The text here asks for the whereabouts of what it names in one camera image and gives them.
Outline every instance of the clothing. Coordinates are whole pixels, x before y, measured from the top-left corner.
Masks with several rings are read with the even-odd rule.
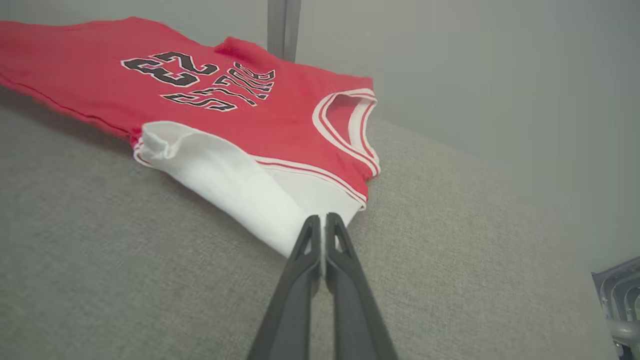
[[[0,83],[128,139],[288,255],[304,219],[350,221],[380,172],[365,136],[372,80],[289,63],[228,38],[202,46],[158,22],[0,22]]]

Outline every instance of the white wall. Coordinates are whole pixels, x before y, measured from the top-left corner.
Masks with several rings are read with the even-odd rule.
[[[592,271],[640,256],[640,1],[306,0],[296,61],[558,202]]]
[[[0,20],[68,25],[130,16],[163,22],[203,45],[227,36],[267,46],[266,0],[2,0]]]

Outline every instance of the jersey armhole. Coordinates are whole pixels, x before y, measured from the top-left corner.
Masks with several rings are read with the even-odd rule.
[[[346,129],[342,132],[342,135],[340,131],[336,130],[330,119],[327,118],[329,107],[340,95],[359,99],[353,106],[353,110],[351,110]],[[332,145],[367,165],[371,170],[372,176],[380,173],[380,160],[369,144],[366,132],[369,114],[377,103],[375,94],[368,88],[334,92],[320,100],[312,116],[318,132]]]

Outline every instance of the gray fabric surface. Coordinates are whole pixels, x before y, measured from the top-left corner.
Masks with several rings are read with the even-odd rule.
[[[242,359],[285,259],[129,145],[0,93],[0,359]],[[579,242],[489,164],[371,121],[349,232],[401,359],[609,359]],[[313,359],[332,358],[314,299]]]

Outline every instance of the red fabric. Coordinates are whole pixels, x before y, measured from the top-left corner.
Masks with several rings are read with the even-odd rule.
[[[331,93],[373,89],[369,78],[289,63],[234,38],[202,46],[163,24],[134,17],[71,26],[0,22],[0,53],[2,85],[133,144],[144,123],[180,122],[248,154],[325,169],[367,195],[369,167],[320,135],[311,115]],[[177,53],[190,57],[193,66]],[[225,75],[244,87],[230,79],[215,84]],[[352,110],[356,101],[340,98],[328,118],[337,119],[337,131],[348,139],[350,110],[345,109]],[[232,109],[222,111],[225,107]]]

